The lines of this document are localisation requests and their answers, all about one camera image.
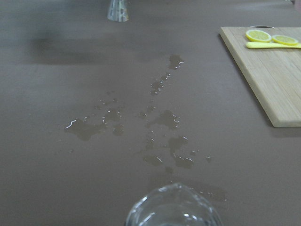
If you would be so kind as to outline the clear glass measuring cup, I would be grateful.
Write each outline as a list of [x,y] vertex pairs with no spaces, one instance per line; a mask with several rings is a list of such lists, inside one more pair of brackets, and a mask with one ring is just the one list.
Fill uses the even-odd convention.
[[174,183],[157,188],[137,201],[126,226],[222,226],[212,204],[192,188]]

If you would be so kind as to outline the steel jigger shaker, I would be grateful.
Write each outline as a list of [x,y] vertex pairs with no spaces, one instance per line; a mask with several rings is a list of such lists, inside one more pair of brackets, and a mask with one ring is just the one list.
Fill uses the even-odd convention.
[[127,0],[111,0],[107,18],[114,22],[127,22],[129,20]]

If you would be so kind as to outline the bamboo cutting board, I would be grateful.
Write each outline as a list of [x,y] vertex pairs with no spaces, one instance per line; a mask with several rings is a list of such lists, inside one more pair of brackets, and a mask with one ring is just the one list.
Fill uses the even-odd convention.
[[249,27],[221,27],[220,35],[274,127],[301,125],[301,50],[250,49]]

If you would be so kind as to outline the lemon slice far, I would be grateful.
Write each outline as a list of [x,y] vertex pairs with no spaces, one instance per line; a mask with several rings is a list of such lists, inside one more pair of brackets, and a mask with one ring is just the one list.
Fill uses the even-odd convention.
[[268,34],[265,31],[256,30],[256,29],[246,31],[246,37],[249,41],[252,42],[271,42],[272,40],[270,34]]

